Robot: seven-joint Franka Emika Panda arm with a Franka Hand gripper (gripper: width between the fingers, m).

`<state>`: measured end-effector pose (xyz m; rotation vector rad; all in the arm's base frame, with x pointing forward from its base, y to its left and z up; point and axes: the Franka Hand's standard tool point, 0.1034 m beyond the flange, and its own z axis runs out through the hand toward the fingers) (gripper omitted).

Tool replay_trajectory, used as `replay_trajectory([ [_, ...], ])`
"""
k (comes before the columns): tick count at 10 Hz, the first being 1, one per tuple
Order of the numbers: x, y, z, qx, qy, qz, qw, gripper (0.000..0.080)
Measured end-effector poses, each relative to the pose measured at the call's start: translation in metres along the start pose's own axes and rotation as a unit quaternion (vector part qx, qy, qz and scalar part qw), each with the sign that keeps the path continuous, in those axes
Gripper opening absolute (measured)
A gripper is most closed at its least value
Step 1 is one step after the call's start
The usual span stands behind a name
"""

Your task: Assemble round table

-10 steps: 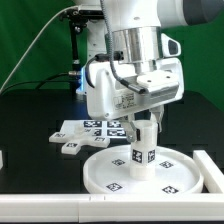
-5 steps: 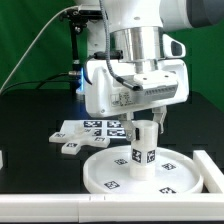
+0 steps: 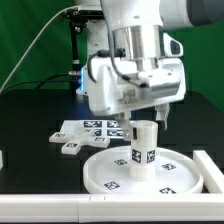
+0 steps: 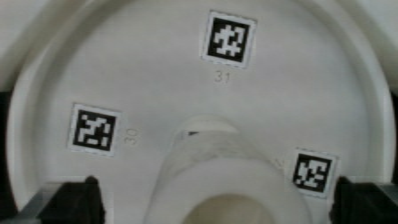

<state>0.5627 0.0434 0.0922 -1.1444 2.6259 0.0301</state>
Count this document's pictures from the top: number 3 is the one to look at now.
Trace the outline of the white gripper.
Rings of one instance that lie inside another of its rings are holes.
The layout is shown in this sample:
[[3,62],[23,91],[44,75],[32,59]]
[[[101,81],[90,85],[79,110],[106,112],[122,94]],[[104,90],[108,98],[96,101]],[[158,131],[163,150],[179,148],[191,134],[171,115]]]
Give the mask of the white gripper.
[[136,45],[133,40],[123,43],[113,57],[100,50],[87,63],[90,110],[97,116],[116,114],[124,140],[132,139],[130,111],[156,106],[156,121],[165,131],[168,103],[185,95],[182,44],[164,33],[161,44],[148,43],[144,48],[150,54],[146,59],[133,57]]

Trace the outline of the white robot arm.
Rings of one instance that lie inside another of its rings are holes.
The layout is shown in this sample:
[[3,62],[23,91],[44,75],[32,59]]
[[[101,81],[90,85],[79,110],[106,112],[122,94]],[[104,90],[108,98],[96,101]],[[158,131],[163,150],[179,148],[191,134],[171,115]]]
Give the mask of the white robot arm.
[[96,116],[113,115],[133,138],[131,113],[154,107],[167,125],[169,104],[186,92],[182,44],[170,30],[224,18],[224,0],[77,0],[78,12],[102,25],[104,49],[88,58],[88,97]]

